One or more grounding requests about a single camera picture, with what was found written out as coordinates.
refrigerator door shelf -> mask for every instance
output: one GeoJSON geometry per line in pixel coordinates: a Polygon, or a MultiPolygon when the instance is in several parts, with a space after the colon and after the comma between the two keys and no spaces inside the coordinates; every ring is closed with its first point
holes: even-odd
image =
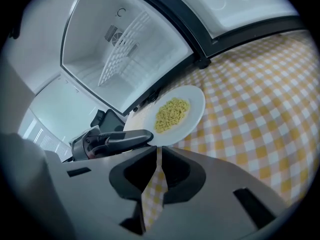
{"type": "Polygon", "coordinates": [[[287,0],[182,0],[212,38],[245,25],[298,13],[287,0]]]}

black slot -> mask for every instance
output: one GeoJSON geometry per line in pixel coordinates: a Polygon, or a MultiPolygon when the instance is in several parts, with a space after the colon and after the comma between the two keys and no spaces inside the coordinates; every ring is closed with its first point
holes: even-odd
{"type": "Polygon", "coordinates": [[[91,172],[91,170],[88,167],[67,171],[70,178],[74,177],[74,176],[81,175],[81,174],[85,174],[88,172],[91,172]]]}
{"type": "Polygon", "coordinates": [[[132,165],[124,169],[124,177],[141,193],[147,187],[151,177],[157,168],[157,152],[155,154],[146,155],[137,160],[132,165]]]}
{"type": "Polygon", "coordinates": [[[162,147],[162,169],[168,185],[164,205],[189,201],[206,181],[206,172],[200,164],[166,146],[162,147]]]}
{"type": "Polygon", "coordinates": [[[141,202],[136,203],[133,216],[125,219],[119,225],[138,235],[146,232],[141,202]]]}
{"type": "Polygon", "coordinates": [[[276,218],[248,188],[237,189],[233,194],[258,229],[263,228],[276,218]]]}

table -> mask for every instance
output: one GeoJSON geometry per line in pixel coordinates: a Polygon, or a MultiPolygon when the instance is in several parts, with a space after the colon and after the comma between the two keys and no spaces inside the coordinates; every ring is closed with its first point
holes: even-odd
{"type": "MultiPolygon", "coordinates": [[[[273,35],[211,61],[203,70],[186,69],[160,93],[159,98],[176,87],[194,85],[205,95],[201,121],[173,147],[240,166],[288,205],[301,199],[318,168],[320,151],[320,70],[309,34],[273,35]]],[[[131,112],[124,130],[143,129],[153,105],[131,112]]],[[[159,152],[142,194],[147,230],[160,215],[167,190],[159,152]]]]}

plate of noodles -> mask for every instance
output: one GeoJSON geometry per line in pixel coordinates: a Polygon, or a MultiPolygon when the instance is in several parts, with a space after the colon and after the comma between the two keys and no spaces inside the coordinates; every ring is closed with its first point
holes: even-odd
{"type": "Polygon", "coordinates": [[[170,146],[187,137],[202,118],[206,106],[202,90],[193,85],[173,89],[155,102],[144,129],[153,133],[151,146],[170,146]]]}

white plate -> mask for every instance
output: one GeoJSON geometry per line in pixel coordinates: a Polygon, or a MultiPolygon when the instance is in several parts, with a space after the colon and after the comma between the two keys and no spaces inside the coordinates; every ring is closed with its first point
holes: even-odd
{"type": "Polygon", "coordinates": [[[193,85],[185,85],[173,89],[159,99],[151,108],[148,117],[144,122],[144,129],[153,133],[153,140],[148,142],[151,146],[170,146],[187,137],[196,128],[202,118],[206,106],[205,95],[202,90],[193,85]],[[183,99],[190,104],[190,109],[185,113],[182,121],[162,133],[155,130],[156,114],[160,107],[165,105],[172,98],[183,99]]]}

